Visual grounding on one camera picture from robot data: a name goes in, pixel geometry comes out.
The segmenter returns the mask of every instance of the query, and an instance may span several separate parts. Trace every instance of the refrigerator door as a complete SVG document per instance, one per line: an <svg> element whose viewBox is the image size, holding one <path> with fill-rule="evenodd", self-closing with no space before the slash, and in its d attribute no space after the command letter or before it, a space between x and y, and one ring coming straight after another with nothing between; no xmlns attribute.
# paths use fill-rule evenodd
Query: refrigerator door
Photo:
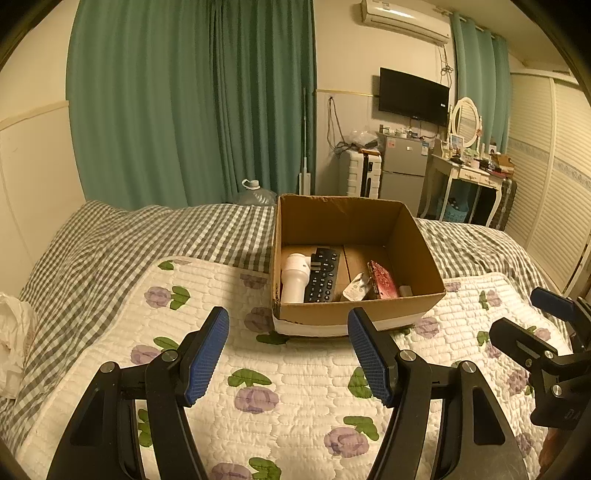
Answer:
<svg viewBox="0 0 591 480"><path fill-rule="evenodd" d="M382 173L382 188L379 197L405 203L413 217L416 217L418 215L418 204L421 202L424 180L425 177L399 175L385 171Z"/></svg>
<svg viewBox="0 0 591 480"><path fill-rule="evenodd" d="M422 155L423 142L386 137L382 171L425 176L427 156Z"/></svg>

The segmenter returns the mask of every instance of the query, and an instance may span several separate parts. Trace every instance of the flat screen tv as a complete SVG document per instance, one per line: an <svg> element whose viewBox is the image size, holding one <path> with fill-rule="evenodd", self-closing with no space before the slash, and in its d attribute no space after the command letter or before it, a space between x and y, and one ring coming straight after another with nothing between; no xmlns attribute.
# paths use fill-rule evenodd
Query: flat screen tv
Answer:
<svg viewBox="0 0 591 480"><path fill-rule="evenodd" d="M447 126L449 87L408 73L379 70L379 106L435 125Z"/></svg>

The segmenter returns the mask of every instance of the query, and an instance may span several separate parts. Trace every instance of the air conditioner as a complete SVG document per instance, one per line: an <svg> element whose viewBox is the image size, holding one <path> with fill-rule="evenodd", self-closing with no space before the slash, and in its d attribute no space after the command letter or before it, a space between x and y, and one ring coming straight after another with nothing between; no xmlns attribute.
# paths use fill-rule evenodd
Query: air conditioner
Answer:
<svg viewBox="0 0 591 480"><path fill-rule="evenodd" d="M445 45L451 37L449 22L429 15L376 0L361 2L363 22L374 27L387 28L399 33Z"/></svg>

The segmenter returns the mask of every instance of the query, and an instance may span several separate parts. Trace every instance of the metal screw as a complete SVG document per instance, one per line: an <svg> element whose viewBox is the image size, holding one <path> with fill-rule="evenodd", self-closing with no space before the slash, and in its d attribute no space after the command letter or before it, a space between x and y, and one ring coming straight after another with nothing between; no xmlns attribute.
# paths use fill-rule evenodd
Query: metal screw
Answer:
<svg viewBox="0 0 591 480"><path fill-rule="evenodd" d="M178 352L176 350L166 350L162 354L162 360L165 362L174 362L178 358Z"/></svg>
<svg viewBox="0 0 591 480"><path fill-rule="evenodd" d="M111 373L115 369L115 362L105 362L100 366L100 371L104 374Z"/></svg>
<svg viewBox="0 0 591 480"><path fill-rule="evenodd" d="M477 369L476 369L476 365L474 365L472 362L464 362L462 363L462 368L468 372L469 374L474 373Z"/></svg>
<svg viewBox="0 0 591 480"><path fill-rule="evenodd" d="M400 358L405 362L414 362L417 359L417 354L412 350L403 350L400 352Z"/></svg>

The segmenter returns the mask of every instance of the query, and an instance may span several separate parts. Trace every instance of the vanity table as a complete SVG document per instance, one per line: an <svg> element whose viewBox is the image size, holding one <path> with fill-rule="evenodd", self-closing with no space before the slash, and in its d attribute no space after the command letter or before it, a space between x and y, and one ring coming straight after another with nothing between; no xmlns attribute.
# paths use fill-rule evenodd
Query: vanity table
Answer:
<svg viewBox="0 0 591 480"><path fill-rule="evenodd" d="M443 173L445 176L447 176L447 187L445 195L443 197L443 207L441 209L441 214L439 215L439 220L443 220L443 216L445 215L445 208L447 205L447 201L449 199L449 192L452 189L453 181L462 180L468 183L478 185L476 198L474 199L474 205L472 206L472 211L470 213L470 219L468 220L468 223L472 223L472 218L474 217L474 211L476 210L476 205L478 204L482 187L496 190L495 203L492 206L491 214L488 216L488 220L486 221L486 226L489 226L491 224L492 218L495 216L495 213L499 208L499 205L501 204L501 188L503 185L502 178L495 177L484 170L477 170L475 168L458 165L457 163L454 163L450 160L447 160L443 157L434 154L430 154L428 164L429 167L427 170L427 198L425 208L423 209L423 212L421 214L422 218L425 218L427 212L429 211L429 207L431 206L431 197L433 196L433 181L435 178L435 173L439 171Z"/></svg>

